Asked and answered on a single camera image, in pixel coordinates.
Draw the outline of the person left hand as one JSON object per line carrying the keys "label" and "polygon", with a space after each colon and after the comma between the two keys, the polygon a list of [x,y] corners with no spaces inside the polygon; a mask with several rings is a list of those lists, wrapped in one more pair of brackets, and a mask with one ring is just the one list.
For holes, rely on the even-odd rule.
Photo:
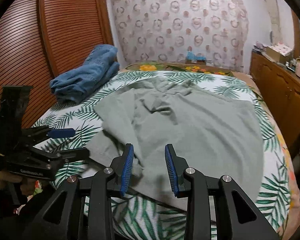
{"label": "person left hand", "polygon": [[13,183],[20,186],[22,195],[30,196],[34,193],[36,179],[24,178],[7,171],[0,171],[0,189],[3,189],[7,183]]}

